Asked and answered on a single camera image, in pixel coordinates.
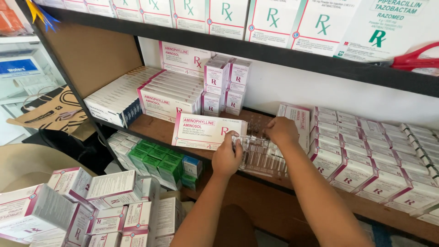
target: red scissors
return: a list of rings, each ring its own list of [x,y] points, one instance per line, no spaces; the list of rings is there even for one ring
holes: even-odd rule
[[[411,53],[397,56],[393,60],[383,62],[370,62],[370,64],[406,71],[412,71],[416,68],[439,68],[439,58],[419,58],[419,55],[421,55],[421,53],[437,46],[439,46],[439,42],[429,44]]]

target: shelf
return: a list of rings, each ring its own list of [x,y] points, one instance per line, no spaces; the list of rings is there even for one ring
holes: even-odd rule
[[[181,29],[53,7],[42,8],[61,22],[127,33],[439,98],[439,78],[434,76]]]
[[[40,39],[36,35],[0,37],[0,44],[14,44],[14,43],[27,43],[27,42],[39,42],[39,41]]]
[[[221,113],[221,117],[242,119],[246,121],[250,120],[251,115],[253,115],[253,119],[256,120],[259,117],[261,117],[261,123],[262,123],[261,126],[263,126],[263,124],[267,123],[271,119],[270,116],[251,112],[248,110],[243,110],[240,116],[235,116],[228,113]],[[151,142],[155,142],[157,144],[163,145],[167,148],[176,150],[186,155],[190,155],[195,158],[201,159],[203,160],[203,162],[210,163],[214,153],[213,151],[210,150],[172,146],[171,140],[173,135],[174,124],[144,114],[142,114],[138,119],[136,119],[128,129],[117,127],[113,124],[110,124],[108,122],[96,118],[95,121],[103,125],[113,127],[120,131],[124,131],[129,134],[135,135],[137,137],[147,139]],[[184,192],[189,197],[193,199],[197,199],[201,194],[202,189],[206,185],[207,181],[209,180],[210,175],[211,175],[211,171],[205,172],[204,177],[201,179],[199,183],[197,192],[193,192],[187,189],[185,189]],[[285,196],[295,196],[294,189],[288,178],[284,178],[284,179],[271,178],[258,174],[245,173],[242,171],[238,171],[237,175],[251,179],[258,183],[262,183],[276,190],[280,190],[285,193]],[[352,210],[352,212],[357,215],[357,217],[365,217],[367,219],[377,221],[379,223],[388,225],[400,231],[413,234],[422,239],[426,239],[434,243],[439,243],[439,235],[437,234],[437,232],[439,232],[439,226],[420,221],[416,218],[410,217],[407,213],[386,207],[384,205],[380,205],[376,202],[367,200],[359,196],[355,196],[351,193],[340,190],[338,188],[334,188],[334,189],[342,197],[342,199]]]

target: green rx logo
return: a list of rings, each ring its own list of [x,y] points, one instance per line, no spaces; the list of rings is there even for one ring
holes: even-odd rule
[[[381,48],[381,42],[383,42],[386,39],[383,39],[385,36],[385,32],[381,30],[375,30],[374,34],[372,35],[371,39],[369,40],[369,43],[373,43],[376,40],[376,43],[374,43],[372,46],[376,45],[377,47]]]
[[[275,16],[275,15],[277,15],[277,9],[275,9],[275,8],[270,8],[270,9],[268,10],[267,21],[270,21],[270,16],[271,16],[271,21],[272,21],[273,23],[272,23],[270,26],[273,26],[273,25],[274,25],[274,27],[277,27],[276,22],[277,22],[280,18],[274,19],[274,16]]]
[[[317,34],[323,32],[323,34],[326,35],[326,28],[331,26],[331,25],[325,26],[325,22],[327,21],[329,21],[329,15],[320,15],[319,20],[317,21],[316,24],[316,28],[319,28],[319,25],[322,25],[322,30],[320,30],[320,32],[318,32]]]
[[[158,7],[157,7],[157,2],[158,2],[158,0],[156,0],[155,2],[154,2],[154,0],[149,0],[149,5],[151,5],[151,2],[152,2],[152,4],[154,5],[154,8],[152,8],[152,9],[157,9],[157,10],[159,10]]]
[[[224,20],[229,19],[230,21],[232,21],[232,18],[230,17],[232,15],[233,12],[227,11],[228,9],[230,9],[230,4],[228,3],[223,3],[223,9],[221,10],[221,15],[224,15],[224,12],[226,12],[227,17]]]
[[[194,7],[190,7],[190,6],[189,6],[190,4],[191,4],[191,0],[188,0],[187,3],[186,3],[186,0],[184,0],[184,9],[186,10],[186,6],[187,6],[187,8],[189,9],[189,13],[188,13],[188,15],[189,15],[189,14],[194,15],[194,13],[192,13],[192,9],[193,9]]]

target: scissors handle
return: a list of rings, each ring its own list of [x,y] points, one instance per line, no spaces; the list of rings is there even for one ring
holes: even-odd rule
[[[411,53],[395,57],[390,66],[395,69],[412,71],[416,68],[439,68],[439,58],[419,58],[419,55],[426,50],[439,46],[439,42],[429,44]]]

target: person's arm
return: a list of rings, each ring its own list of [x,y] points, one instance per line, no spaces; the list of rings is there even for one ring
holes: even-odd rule
[[[276,117],[264,131],[285,158],[297,199],[320,245],[373,246],[353,213],[300,147],[294,121]]]
[[[170,247],[211,247],[213,245],[227,184],[242,161],[241,142],[239,140],[236,142],[236,153],[234,153],[232,135],[237,135],[237,133],[229,131],[221,146],[213,154],[212,177],[177,230]]]

